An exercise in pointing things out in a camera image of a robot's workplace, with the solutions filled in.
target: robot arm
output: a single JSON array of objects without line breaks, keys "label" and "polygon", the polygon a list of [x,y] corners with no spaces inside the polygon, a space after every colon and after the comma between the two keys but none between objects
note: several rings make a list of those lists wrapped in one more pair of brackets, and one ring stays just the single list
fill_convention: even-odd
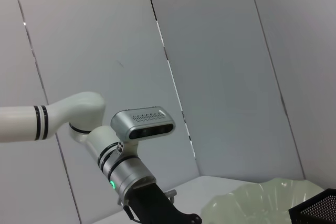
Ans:
[{"label": "robot arm", "polygon": [[102,125],[105,101],[100,94],[83,92],[48,106],[0,108],[0,142],[41,140],[53,136],[69,122],[90,132]]},{"label": "robot arm", "polygon": [[84,92],[48,106],[0,108],[0,142],[46,139],[69,122],[71,137],[86,146],[130,219],[132,208],[142,224],[201,224],[173,206],[138,157],[139,141],[174,131],[170,115],[161,107],[125,110],[102,126],[105,106],[101,95]]}]

